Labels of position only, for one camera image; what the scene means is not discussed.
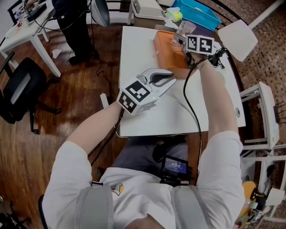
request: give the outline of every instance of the gray pants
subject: gray pants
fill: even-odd
[[[143,171],[160,177],[162,161],[157,163],[152,156],[156,141],[157,138],[154,136],[131,137],[112,167]],[[174,145],[166,154],[187,161],[188,145]]]

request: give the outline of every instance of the orange bin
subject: orange bin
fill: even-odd
[[[159,67],[174,73],[179,79],[185,79],[189,73],[185,54],[182,47],[172,44],[175,33],[159,30],[154,37],[154,45],[157,53]]]

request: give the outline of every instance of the person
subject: person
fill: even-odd
[[[201,58],[194,55],[196,62]],[[198,65],[208,113],[208,143],[199,163],[197,191],[214,229],[233,227],[245,202],[241,180],[236,115],[223,80],[209,61]],[[93,114],[60,147],[53,165],[42,208],[52,229],[75,227],[75,208],[80,191],[91,184],[87,154],[118,121],[121,106],[114,102]],[[130,138],[122,152],[102,175],[111,187],[116,229],[175,229],[171,203],[174,187],[160,184],[160,163],[153,160],[149,137]],[[187,145],[172,147],[167,155],[187,159]]]
[[[26,8],[30,9],[36,1],[38,0],[28,0]],[[99,54],[90,43],[86,24],[87,1],[52,0],[52,4],[59,27],[68,45],[75,52],[75,56],[68,60],[70,64],[89,61],[92,56],[98,59]]]

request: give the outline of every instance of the yellow-green object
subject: yellow-green object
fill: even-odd
[[[171,12],[167,11],[166,14],[170,14],[171,15],[171,18],[172,18],[173,22],[180,21],[183,18],[183,14],[180,11],[177,11],[175,13],[171,13]]]

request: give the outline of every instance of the t-shirt sleeve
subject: t-shirt sleeve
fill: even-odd
[[[91,181],[86,152],[75,143],[64,142],[55,158],[42,203],[49,228],[73,228],[76,200]]]
[[[201,156],[197,189],[215,229],[232,228],[245,202],[241,150],[239,135],[226,131],[213,136]]]

